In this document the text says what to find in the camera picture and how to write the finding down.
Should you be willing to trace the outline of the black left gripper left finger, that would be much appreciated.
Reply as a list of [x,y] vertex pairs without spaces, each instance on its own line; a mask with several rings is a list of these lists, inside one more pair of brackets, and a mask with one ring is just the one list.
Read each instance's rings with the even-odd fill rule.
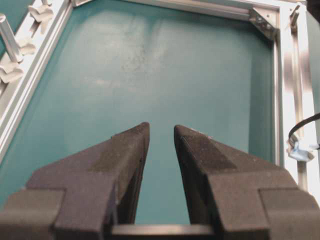
[[102,240],[106,229],[135,222],[150,125],[43,166],[0,212],[3,240]]

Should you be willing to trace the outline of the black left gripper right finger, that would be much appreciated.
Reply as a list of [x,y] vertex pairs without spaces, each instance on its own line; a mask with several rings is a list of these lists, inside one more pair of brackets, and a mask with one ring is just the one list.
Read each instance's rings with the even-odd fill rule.
[[189,220],[220,240],[317,240],[320,208],[282,167],[183,125],[174,145]]

